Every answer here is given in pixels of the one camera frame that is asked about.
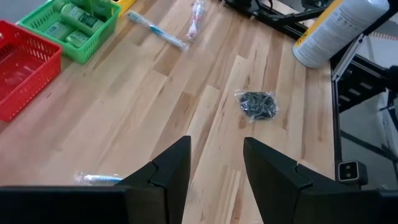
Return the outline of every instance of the small green bottle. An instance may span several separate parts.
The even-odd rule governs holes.
[[[67,37],[67,42],[76,48],[80,48],[85,44],[85,42],[87,42],[88,39],[89,37],[86,34],[76,30]]]
[[[48,29],[44,31],[45,34],[50,35],[58,40],[64,41],[74,30],[74,27],[63,24],[61,22],[54,22]]]
[[[58,0],[54,2],[53,8],[61,14],[61,18],[65,22],[90,36],[94,35],[94,33],[104,24],[101,20],[88,14],[86,11],[72,3],[65,3],[62,0]]]
[[[94,16],[103,18],[104,21],[112,16],[112,3],[110,0],[91,0]]]

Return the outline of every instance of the wooden table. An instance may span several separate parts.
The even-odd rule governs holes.
[[[192,1],[138,0],[132,9],[184,37]],[[252,136],[334,178],[329,66],[306,69],[294,41],[218,1],[188,52],[120,18],[86,64],[63,72],[0,129],[0,184],[72,184],[78,171],[127,176],[192,136],[184,223],[254,223],[243,139]],[[236,90],[275,93],[279,113],[248,123]]]

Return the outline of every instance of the plastic wrapper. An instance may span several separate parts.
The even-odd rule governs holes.
[[[75,183],[79,185],[114,185],[123,180],[117,174],[113,175],[91,175],[78,172],[75,175]]]
[[[166,40],[167,42],[173,44],[174,46],[178,47],[182,51],[187,51],[188,50],[188,44],[182,42],[182,40],[164,32],[161,30],[159,27],[157,27],[155,24],[153,24],[150,20],[146,19],[144,16],[134,12],[134,11],[129,11],[127,14],[130,20],[141,24],[145,27],[148,27],[150,31],[152,31],[154,34],[158,35],[160,38]]]
[[[189,41],[193,41],[198,35],[200,22],[205,13],[205,2],[203,0],[195,0],[192,6],[191,26],[189,27],[186,37]]]
[[[236,91],[236,98],[243,113],[249,117],[249,122],[272,119],[278,112],[274,94],[252,91]]]

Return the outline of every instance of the green plastic basket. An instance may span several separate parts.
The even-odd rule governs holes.
[[[44,34],[44,31],[54,22],[61,21],[61,15],[52,8],[54,1],[55,0],[46,2],[43,6],[25,16],[21,21],[19,21],[19,25],[60,44],[63,47],[64,55],[72,58],[76,62],[84,64],[114,32],[121,7],[116,4],[112,4],[114,12],[112,17],[110,17],[105,24],[78,49],[61,40]]]

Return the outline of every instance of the red plastic basket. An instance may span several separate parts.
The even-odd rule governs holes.
[[[11,121],[61,72],[61,46],[0,21],[0,120]]]

